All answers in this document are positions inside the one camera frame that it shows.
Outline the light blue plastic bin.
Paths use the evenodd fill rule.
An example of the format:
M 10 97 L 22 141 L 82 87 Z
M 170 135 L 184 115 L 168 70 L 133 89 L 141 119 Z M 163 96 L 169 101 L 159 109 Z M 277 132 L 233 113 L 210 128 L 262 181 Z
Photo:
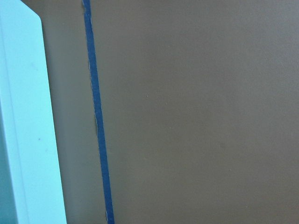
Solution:
M 0 221 L 66 223 L 42 23 L 19 0 L 0 3 Z

